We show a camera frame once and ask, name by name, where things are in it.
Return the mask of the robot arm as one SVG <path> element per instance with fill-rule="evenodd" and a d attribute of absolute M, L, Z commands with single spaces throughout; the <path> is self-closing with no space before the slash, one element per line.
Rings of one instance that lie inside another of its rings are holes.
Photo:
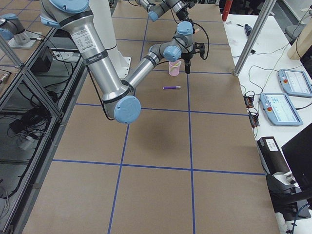
<path fill-rule="evenodd" d="M 164 0 L 155 4 L 147 0 L 138 5 L 148 12 L 151 20 L 157 20 L 173 10 L 180 22 L 170 42 L 153 45 L 132 73 L 119 77 L 115 59 L 110 58 L 108 46 L 115 37 L 109 3 L 105 0 L 42 0 L 41 22 L 68 32 L 78 48 L 85 64 L 92 72 L 103 92 L 102 103 L 107 117 L 120 123 L 134 122 L 141 111 L 134 89 L 162 60 L 174 62 L 179 58 L 190 64 L 194 49 L 194 25 L 188 17 L 191 3 L 183 0 Z"/>
<path fill-rule="evenodd" d="M 148 17 L 152 21 L 158 20 L 170 10 L 180 21 L 191 21 L 187 10 L 195 6 L 193 0 L 161 0 L 158 4 L 151 0 L 136 0 L 135 2 L 148 12 Z"/>

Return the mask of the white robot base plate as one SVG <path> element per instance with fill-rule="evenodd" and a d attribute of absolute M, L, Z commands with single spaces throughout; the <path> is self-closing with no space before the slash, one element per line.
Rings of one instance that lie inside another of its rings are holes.
<path fill-rule="evenodd" d="M 118 61 L 120 65 L 117 67 L 117 74 L 120 79 L 123 79 L 129 74 L 132 58 L 119 55 Z"/>

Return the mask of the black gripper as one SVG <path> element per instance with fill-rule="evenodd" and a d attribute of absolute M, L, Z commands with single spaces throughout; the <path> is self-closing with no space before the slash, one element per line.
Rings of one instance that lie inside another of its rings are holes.
<path fill-rule="evenodd" d="M 190 68 L 191 68 L 191 59 L 193 58 L 195 52 L 190 51 L 187 53 L 182 53 L 181 58 L 184 60 L 184 65 L 185 65 L 185 73 L 189 74 L 190 73 Z"/>
<path fill-rule="evenodd" d="M 187 7 L 183 7 L 181 10 L 179 10 L 176 13 L 176 16 L 180 21 L 189 21 L 191 22 L 191 19 L 189 18 L 189 13 L 187 11 Z"/>

